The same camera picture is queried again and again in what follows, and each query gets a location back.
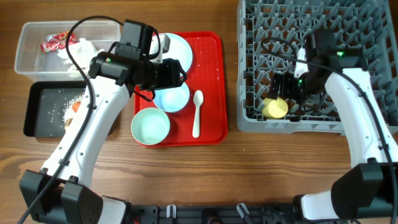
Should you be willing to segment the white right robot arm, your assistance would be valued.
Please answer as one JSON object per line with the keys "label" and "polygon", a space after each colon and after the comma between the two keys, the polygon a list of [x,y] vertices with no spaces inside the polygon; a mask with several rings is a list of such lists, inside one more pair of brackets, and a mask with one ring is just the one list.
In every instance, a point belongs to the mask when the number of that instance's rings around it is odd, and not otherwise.
{"label": "white right robot arm", "polygon": [[330,190],[299,195],[305,221],[388,217],[397,220],[397,144],[379,109],[371,77],[360,51],[337,48],[331,29],[305,36],[294,52],[294,73],[275,75],[269,98],[303,102],[325,91],[343,125],[351,169]]}

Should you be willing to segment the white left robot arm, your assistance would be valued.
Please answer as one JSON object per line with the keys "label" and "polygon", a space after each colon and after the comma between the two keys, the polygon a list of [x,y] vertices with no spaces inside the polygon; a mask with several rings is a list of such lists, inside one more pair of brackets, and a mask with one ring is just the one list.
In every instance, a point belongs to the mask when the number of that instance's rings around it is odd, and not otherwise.
{"label": "white left robot arm", "polygon": [[90,189],[100,150],[132,95],[181,86],[180,62],[163,58],[170,39],[150,25],[126,20],[119,41],[100,52],[82,73],[81,105],[60,144],[41,170],[24,172],[20,188],[25,217],[41,223],[133,223],[131,204]]}

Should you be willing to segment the red snack wrapper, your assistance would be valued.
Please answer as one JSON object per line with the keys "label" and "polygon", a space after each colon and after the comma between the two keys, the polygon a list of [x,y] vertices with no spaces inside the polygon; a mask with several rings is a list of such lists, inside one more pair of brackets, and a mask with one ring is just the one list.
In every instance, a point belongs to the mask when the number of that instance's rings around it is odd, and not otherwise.
{"label": "red snack wrapper", "polygon": [[40,44],[41,51],[47,53],[64,49],[68,34],[69,31],[48,35],[45,42]]}

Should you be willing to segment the white tissue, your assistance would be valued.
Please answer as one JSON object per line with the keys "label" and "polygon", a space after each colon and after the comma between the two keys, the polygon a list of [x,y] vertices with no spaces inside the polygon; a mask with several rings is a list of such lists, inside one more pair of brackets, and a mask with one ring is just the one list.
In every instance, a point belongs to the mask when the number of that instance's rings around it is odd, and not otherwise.
{"label": "white tissue", "polygon": [[[80,38],[76,44],[69,45],[69,51],[84,74],[87,74],[92,58],[104,52],[104,49],[99,49],[91,41]],[[57,72],[66,72],[72,78],[81,78],[80,72],[68,56],[66,49],[57,50],[57,56],[61,60],[61,64],[57,66]]]}

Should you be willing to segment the small light blue bowl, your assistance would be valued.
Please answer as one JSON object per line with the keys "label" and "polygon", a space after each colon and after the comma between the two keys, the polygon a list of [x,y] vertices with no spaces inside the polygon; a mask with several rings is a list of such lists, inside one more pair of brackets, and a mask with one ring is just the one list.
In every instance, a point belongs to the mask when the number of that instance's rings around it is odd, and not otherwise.
{"label": "small light blue bowl", "polygon": [[156,90],[154,104],[158,109],[167,113],[176,113],[182,110],[190,99],[190,90],[186,83],[180,87]]}

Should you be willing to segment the brown food scrap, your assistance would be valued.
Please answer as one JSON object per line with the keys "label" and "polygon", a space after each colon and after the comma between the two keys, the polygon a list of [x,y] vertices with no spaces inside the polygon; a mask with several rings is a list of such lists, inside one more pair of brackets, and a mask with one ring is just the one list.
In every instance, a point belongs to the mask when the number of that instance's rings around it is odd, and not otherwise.
{"label": "brown food scrap", "polygon": [[66,122],[65,122],[65,127],[67,128],[67,127],[69,127],[69,125],[72,123],[72,118],[69,118],[69,119],[67,119],[66,120]]}

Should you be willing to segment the white rice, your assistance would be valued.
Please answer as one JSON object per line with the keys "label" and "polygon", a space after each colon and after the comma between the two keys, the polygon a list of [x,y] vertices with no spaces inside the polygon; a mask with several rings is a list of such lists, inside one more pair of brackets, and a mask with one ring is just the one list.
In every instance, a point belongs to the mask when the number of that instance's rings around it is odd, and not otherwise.
{"label": "white rice", "polygon": [[44,89],[40,93],[39,112],[35,127],[38,138],[62,137],[69,127],[67,119],[75,116],[74,102],[83,98],[83,89]]}

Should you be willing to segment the yellow plastic cup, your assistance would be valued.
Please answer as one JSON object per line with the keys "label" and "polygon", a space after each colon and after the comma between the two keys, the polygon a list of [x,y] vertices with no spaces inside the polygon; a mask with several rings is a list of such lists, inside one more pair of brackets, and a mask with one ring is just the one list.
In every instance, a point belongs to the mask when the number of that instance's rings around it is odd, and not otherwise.
{"label": "yellow plastic cup", "polygon": [[264,107],[261,111],[262,115],[267,119],[280,119],[283,118],[288,110],[288,104],[280,97],[276,100],[272,98],[265,98],[263,100]]}

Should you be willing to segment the orange carrot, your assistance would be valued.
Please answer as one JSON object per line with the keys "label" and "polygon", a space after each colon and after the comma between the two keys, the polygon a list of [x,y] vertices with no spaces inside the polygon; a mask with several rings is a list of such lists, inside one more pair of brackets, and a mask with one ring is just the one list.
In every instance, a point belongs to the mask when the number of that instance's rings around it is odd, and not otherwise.
{"label": "orange carrot", "polygon": [[72,110],[73,110],[75,113],[78,111],[78,109],[79,109],[79,107],[80,107],[80,104],[81,104],[81,102],[80,102],[80,101],[77,101],[77,102],[74,102],[74,104],[72,105]]}

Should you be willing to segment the green bowl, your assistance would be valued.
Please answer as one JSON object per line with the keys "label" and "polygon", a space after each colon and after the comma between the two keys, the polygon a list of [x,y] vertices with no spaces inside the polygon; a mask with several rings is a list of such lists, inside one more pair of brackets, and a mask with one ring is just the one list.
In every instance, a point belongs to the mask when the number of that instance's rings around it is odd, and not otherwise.
{"label": "green bowl", "polygon": [[169,134],[169,117],[158,108],[145,108],[132,119],[131,132],[134,139],[147,146],[162,142]]}

